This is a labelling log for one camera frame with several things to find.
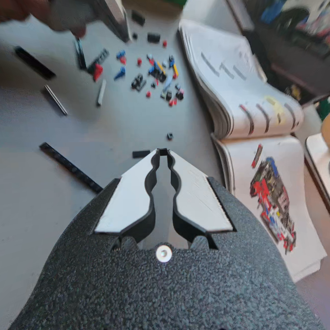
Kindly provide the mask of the open instruction booklet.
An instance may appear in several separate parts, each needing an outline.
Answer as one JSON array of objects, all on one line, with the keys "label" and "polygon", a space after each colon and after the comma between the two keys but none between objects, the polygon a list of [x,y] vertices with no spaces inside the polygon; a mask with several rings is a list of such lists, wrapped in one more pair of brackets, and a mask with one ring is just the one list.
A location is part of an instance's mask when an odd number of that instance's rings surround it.
[{"label": "open instruction booklet", "polygon": [[303,146],[292,136],[303,109],[261,77],[244,36],[188,19],[179,34],[213,121],[225,187],[266,229],[296,283],[327,256],[306,205]]}]

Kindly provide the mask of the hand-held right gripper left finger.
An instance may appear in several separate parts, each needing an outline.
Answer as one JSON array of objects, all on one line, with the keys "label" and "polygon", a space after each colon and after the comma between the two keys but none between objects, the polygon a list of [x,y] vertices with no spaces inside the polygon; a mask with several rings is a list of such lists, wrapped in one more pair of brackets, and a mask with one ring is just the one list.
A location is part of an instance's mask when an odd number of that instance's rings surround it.
[{"label": "hand-held right gripper left finger", "polygon": [[137,243],[155,228],[152,190],[157,184],[160,151],[155,149],[122,174],[103,211],[95,234],[133,237]]}]

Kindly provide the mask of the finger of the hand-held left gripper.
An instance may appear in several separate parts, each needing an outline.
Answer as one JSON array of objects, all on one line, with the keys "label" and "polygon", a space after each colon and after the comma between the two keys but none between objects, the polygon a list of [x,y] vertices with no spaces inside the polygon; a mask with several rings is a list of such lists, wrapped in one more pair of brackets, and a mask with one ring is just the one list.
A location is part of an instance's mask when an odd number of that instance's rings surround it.
[{"label": "finger of the hand-held left gripper", "polygon": [[122,0],[105,0],[105,25],[122,42],[131,41],[130,27],[127,21],[127,13]]}]

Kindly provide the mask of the black toy car kit box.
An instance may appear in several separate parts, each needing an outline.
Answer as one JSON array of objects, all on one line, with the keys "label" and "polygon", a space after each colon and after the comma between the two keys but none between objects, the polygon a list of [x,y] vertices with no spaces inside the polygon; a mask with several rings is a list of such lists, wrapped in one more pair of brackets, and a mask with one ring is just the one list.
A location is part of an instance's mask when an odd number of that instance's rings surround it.
[{"label": "black toy car kit box", "polygon": [[269,82],[301,104],[329,97],[329,1],[227,2]]}]

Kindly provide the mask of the black double-hole toy connector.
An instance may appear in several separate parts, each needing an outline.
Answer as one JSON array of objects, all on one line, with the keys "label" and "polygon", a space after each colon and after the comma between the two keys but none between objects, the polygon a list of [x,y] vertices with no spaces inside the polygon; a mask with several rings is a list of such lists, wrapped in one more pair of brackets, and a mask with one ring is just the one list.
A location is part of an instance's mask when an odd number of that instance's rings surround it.
[{"label": "black double-hole toy connector", "polygon": [[134,22],[136,22],[140,26],[144,26],[146,22],[146,18],[135,10],[131,11],[131,18]]}]

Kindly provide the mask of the grey desk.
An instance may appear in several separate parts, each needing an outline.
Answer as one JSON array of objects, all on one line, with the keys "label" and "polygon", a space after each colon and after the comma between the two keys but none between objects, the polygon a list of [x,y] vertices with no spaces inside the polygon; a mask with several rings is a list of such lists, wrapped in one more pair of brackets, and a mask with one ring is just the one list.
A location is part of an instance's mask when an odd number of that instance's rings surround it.
[{"label": "grey desk", "polygon": [[[148,19],[138,39],[124,43],[95,23],[83,41],[87,67],[105,48],[99,82],[80,70],[71,34],[56,34],[32,19],[32,31],[9,24],[5,41],[19,43],[56,74],[47,83],[62,100],[60,116],[39,93],[44,82],[20,60],[1,56],[1,83],[13,79],[17,90],[1,90],[1,220],[22,216],[28,224],[41,209],[42,220],[68,215],[71,188],[50,182],[42,165],[56,165],[39,149],[46,142],[59,153],[73,151],[103,190],[74,217],[54,245],[26,304],[9,329],[324,329],[301,299],[277,246],[254,214],[225,187],[221,160],[211,138],[213,121],[189,66],[179,27]],[[147,33],[161,35],[160,43]],[[125,50],[126,56],[116,58]],[[183,101],[170,107],[151,89],[130,89],[133,78],[150,67],[147,55],[163,63],[175,57]],[[137,59],[142,59],[141,67]],[[120,68],[126,75],[114,81]],[[107,81],[102,105],[97,98]],[[171,141],[167,133],[173,134]],[[173,226],[171,171],[160,156],[152,190],[155,228],[141,242],[95,234],[94,229],[122,174],[141,159],[133,151],[167,148],[208,176],[233,225],[213,234],[215,244],[198,236],[193,243]]]}]

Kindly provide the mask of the grey toy axle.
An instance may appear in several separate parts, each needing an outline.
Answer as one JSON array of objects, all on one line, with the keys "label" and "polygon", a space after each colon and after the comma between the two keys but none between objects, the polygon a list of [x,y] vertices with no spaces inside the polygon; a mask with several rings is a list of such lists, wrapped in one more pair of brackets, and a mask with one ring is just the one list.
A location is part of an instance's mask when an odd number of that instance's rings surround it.
[{"label": "grey toy axle", "polygon": [[101,87],[99,90],[99,94],[98,94],[98,98],[97,98],[97,106],[100,107],[102,105],[103,102],[103,98],[104,98],[104,93],[105,93],[105,89],[106,89],[106,85],[107,85],[107,81],[105,79],[102,80],[101,83]]},{"label": "grey toy axle", "polygon": [[68,116],[67,110],[64,108],[64,106],[61,104],[60,100],[57,98],[57,96],[54,94],[54,92],[51,90],[51,88],[48,85],[44,85],[44,91],[47,93],[47,95],[51,98],[51,100],[55,103],[55,105],[59,108],[61,113],[64,116]]}]

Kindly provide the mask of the black toy bracket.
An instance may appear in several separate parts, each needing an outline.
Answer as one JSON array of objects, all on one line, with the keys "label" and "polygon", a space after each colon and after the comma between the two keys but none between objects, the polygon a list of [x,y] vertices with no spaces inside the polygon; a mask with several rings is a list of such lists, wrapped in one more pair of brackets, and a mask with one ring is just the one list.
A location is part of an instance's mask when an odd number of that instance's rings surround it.
[{"label": "black toy bracket", "polygon": [[146,79],[144,79],[144,76],[142,74],[138,74],[131,82],[131,89],[140,92],[145,85],[146,85]]}]

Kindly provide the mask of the black flat toy beam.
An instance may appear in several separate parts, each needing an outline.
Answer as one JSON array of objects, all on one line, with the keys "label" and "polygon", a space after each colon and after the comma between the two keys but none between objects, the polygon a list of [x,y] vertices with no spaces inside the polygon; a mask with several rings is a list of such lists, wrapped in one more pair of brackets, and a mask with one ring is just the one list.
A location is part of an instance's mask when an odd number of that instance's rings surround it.
[{"label": "black flat toy beam", "polygon": [[28,67],[38,73],[45,80],[51,80],[56,77],[54,72],[52,72],[49,68],[38,61],[34,56],[32,56],[22,47],[17,46],[14,48],[14,51],[19,59],[21,59]]}]

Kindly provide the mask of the white flat stand base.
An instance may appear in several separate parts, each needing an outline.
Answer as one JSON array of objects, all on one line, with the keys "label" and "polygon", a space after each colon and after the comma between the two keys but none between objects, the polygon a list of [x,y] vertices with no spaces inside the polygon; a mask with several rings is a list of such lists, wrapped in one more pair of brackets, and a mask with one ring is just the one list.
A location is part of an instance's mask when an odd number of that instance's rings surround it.
[{"label": "white flat stand base", "polygon": [[306,138],[305,147],[313,174],[323,193],[326,204],[330,203],[330,152],[323,135],[314,134]]}]

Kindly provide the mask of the black narrow toy beam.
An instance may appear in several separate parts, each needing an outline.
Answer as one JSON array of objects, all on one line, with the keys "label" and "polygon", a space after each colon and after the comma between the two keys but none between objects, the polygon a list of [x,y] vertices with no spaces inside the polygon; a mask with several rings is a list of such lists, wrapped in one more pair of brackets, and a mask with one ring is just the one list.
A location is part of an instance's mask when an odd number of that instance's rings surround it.
[{"label": "black narrow toy beam", "polygon": [[97,65],[101,66],[108,56],[109,56],[109,51],[104,48],[88,66],[87,68],[88,73],[92,75],[95,72]]},{"label": "black narrow toy beam", "polygon": [[76,47],[76,55],[77,55],[79,68],[81,70],[86,70],[85,56],[84,56],[80,38],[75,39],[75,47]]}]

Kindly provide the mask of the long black studded toy plate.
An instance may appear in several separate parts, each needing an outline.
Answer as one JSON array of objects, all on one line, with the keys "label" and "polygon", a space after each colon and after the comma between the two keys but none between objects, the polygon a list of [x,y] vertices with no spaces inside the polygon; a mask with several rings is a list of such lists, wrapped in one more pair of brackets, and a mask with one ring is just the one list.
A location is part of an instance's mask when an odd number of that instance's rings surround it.
[{"label": "long black studded toy plate", "polygon": [[51,159],[60,164],[62,167],[64,167],[78,182],[88,187],[94,193],[98,194],[103,190],[99,184],[97,184],[93,179],[91,179],[88,175],[86,175],[48,143],[42,143],[39,145],[39,149],[48,155]]}]

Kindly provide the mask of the person's left hand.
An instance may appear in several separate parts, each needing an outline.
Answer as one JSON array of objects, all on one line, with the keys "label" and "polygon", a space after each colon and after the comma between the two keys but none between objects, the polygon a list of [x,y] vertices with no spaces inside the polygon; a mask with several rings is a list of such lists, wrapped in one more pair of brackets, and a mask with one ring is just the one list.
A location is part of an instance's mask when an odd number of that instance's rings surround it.
[{"label": "person's left hand", "polygon": [[52,9],[49,1],[45,0],[1,0],[0,23],[11,21],[25,21],[34,16],[54,31],[64,31],[49,25],[52,17]]}]

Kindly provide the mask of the cluster of small toy bricks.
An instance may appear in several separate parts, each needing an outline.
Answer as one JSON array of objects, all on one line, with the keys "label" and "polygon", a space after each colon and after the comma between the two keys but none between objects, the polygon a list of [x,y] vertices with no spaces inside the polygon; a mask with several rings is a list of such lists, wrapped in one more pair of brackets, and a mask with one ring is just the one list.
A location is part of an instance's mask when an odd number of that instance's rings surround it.
[{"label": "cluster of small toy bricks", "polygon": [[146,76],[143,76],[144,79],[146,79],[146,85],[147,78],[151,78],[151,82],[150,88],[146,90],[146,98],[151,98],[151,89],[159,89],[160,98],[163,101],[166,101],[170,107],[177,105],[179,101],[183,101],[185,92],[180,83],[175,82],[179,77],[175,57],[173,55],[169,55],[168,60],[160,63],[159,61],[155,60],[152,55],[148,54],[147,60],[150,63],[150,67],[147,70]]}]

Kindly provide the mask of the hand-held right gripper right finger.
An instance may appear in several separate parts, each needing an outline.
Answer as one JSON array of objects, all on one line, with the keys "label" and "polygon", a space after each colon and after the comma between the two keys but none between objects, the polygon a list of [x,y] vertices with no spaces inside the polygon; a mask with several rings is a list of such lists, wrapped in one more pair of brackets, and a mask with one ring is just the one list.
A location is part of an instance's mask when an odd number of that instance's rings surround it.
[{"label": "hand-held right gripper right finger", "polygon": [[175,190],[175,231],[190,243],[202,236],[208,244],[215,244],[213,234],[232,232],[232,222],[208,176],[172,150],[167,150],[167,164],[171,171],[171,185]]}]

